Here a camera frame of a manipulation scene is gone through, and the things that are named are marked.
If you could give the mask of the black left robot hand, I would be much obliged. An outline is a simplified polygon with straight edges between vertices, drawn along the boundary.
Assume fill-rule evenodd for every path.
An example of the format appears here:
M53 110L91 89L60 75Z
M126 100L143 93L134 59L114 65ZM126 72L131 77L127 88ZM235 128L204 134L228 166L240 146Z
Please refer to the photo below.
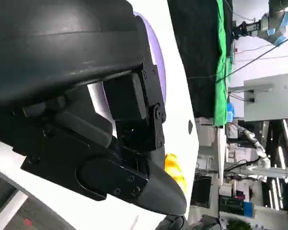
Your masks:
M0 0L0 142L96 201L181 216L143 20L125 0Z

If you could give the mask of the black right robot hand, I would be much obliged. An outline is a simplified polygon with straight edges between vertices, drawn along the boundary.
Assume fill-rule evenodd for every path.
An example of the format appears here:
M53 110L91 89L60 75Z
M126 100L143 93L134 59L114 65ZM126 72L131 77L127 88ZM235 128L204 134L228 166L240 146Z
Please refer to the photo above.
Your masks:
M184 216L166 216L155 230L181 230L185 224Z

